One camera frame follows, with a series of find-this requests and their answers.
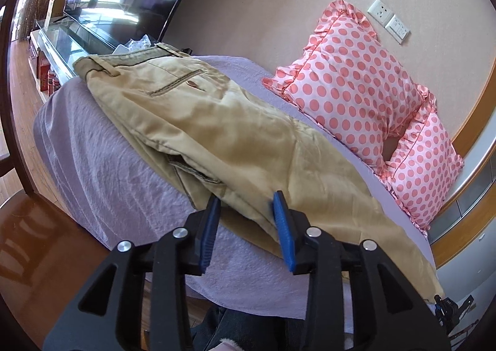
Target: light switch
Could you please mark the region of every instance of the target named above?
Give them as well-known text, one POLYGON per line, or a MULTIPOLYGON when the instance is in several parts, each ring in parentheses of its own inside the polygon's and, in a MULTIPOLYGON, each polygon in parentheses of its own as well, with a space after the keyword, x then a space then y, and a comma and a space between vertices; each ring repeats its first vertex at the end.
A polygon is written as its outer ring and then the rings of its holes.
POLYGON ((393 35, 399 44, 403 43, 406 35, 410 32, 410 29, 408 29, 396 15, 387 23, 386 30, 393 35))

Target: lavender bed sheet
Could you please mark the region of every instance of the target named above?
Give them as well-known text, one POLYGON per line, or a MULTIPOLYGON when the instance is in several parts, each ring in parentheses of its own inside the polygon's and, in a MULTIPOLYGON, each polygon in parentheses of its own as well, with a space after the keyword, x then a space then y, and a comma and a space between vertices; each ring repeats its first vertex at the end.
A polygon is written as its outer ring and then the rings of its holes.
MULTIPOLYGON (((200 57, 244 89, 319 129, 291 104, 265 89, 270 76, 245 58, 200 57)), ((322 134, 359 171, 386 215, 400 225, 434 265, 431 248, 372 171, 343 144, 322 134)), ((43 105, 34 123, 36 147, 72 217, 108 248, 129 239, 157 240, 194 211, 188 199, 162 180, 134 151, 75 78, 43 105)), ((187 285, 218 305, 258 315, 304 318, 308 276, 293 276, 282 259, 219 226, 212 262, 187 285)), ((351 293, 343 284, 345 331, 353 332, 351 293)))

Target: pillow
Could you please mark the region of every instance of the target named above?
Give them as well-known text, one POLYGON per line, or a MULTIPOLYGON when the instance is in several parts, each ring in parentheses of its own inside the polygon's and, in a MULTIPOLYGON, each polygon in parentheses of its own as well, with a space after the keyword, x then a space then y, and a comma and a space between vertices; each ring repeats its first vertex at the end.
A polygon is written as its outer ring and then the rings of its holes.
POLYGON ((303 57, 262 83, 378 174, 384 167, 383 141, 401 136, 428 92, 377 41, 363 13, 343 0, 325 10, 303 57))
POLYGON ((382 178, 411 221, 428 230, 462 167, 430 94, 386 162, 382 178))

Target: wall socket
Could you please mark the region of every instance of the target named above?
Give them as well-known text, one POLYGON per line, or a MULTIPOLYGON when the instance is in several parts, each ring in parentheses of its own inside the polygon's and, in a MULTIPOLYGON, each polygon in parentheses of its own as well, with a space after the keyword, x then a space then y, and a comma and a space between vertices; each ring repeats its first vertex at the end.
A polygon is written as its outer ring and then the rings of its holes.
POLYGON ((384 4, 381 0, 375 0, 367 12, 384 27, 394 15, 393 11, 386 7, 386 4, 384 4))
POLYGON ((367 12, 402 44, 410 29, 381 0, 375 0, 367 12))

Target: electrical outlet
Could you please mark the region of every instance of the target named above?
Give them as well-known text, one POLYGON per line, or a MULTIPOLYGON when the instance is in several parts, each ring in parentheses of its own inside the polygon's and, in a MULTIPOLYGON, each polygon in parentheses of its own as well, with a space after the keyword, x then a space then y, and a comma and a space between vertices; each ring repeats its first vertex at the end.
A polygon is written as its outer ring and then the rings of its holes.
POLYGON ((386 26, 394 13, 381 0, 375 0, 367 12, 382 26, 386 26))

